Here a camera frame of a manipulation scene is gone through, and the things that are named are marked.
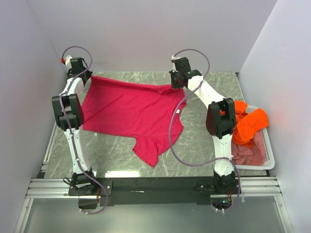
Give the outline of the magenta t shirt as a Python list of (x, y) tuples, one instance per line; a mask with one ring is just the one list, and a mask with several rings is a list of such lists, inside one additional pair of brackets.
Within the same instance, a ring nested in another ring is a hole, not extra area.
[(82, 104), (83, 129), (136, 140), (133, 152), (144, 163), (155, 167), (158, 157), (177, 141), (183, 131), (175, 109), (186, 106), (183, 89), (171, 85), (128, 83), (91, 77)]

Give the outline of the orange t shirt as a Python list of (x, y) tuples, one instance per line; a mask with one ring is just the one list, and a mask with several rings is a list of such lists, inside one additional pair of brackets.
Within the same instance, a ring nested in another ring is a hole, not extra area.
[(249, 107), (241, 100), (235, 100), (235, 116), (236, 126), (233, 131), (233, 142), (239, 146), (252, 148), (254, 144), (255, 134), (269, 126), (268, 116), (266, 112), (257, 108), (251, 113), (246, 112)]

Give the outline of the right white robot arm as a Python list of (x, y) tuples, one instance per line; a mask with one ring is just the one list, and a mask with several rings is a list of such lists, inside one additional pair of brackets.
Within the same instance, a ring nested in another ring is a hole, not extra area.
[(192, 70), (186, 57), (172, 56), (170, 71), (172, 88), (187, 88), (207, 108), (206, 129), (214, 143), (214, 181), (206, 188), (223, 194), (237, 185), (232, 164), (231, 142), (236, 126), (235, 104), (232, 98), (219, 94), (198, 70)]

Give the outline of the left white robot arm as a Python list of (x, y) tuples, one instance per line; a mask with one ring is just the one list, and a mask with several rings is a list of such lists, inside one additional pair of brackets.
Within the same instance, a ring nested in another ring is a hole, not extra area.
[(81, 190), (86, 195), (96, 192), (97, 183), (90, 162), (87, 160), (82, 146), (82, 126), (84, 114), (79, 95), (91, 77), (92, 72), (87, 69), (83, 58), (67, 56), (61, 62), (69, 70), (64, 90), (52, 97), (52, 107), (56, 125), (64, 132), (72, 158), (72, 178), (64, 178), (71, 189)]

